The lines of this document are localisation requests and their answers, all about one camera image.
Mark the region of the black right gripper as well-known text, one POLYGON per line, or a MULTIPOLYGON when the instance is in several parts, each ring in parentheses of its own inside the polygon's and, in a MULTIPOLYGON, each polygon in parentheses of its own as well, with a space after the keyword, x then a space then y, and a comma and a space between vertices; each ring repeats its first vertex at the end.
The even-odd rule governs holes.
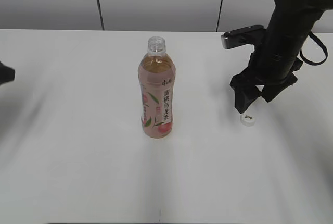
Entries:
POLYGON ((303 64, 298 58, 302 45, 281 44, 269 48, 254 46, 248 66, 232 77, 235 108, 243 114, 260 96, 271 102, 278 94, 297 82, 294 72, 303 64))

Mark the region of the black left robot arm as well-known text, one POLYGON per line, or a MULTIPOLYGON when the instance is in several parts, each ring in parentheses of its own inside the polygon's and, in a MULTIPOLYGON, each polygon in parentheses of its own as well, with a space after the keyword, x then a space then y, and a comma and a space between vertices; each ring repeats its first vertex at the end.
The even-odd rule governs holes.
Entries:
POLYGON ((13 82, 15 80, 16 71, 12 67, 8 67, 0 62, 0 85, 13 82))

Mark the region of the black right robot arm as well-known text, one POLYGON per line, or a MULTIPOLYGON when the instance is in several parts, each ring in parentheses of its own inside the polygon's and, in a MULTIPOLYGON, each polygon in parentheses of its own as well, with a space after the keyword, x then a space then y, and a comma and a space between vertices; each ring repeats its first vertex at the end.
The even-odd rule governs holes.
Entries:
POLYGON ((311 38, 328 57, 326 46, 312 28, 322 14, 332 9, 332 0, 274 0, 275 9, 267 28, 253 25, 225 32, 225 49, 253 45, 248 66, 231 79, 235 108, 243 114, 259 97, 271 102, 279 93, 297 82, 294 75, 303 63, 318 66, 304 57, 301 48, 311 38))

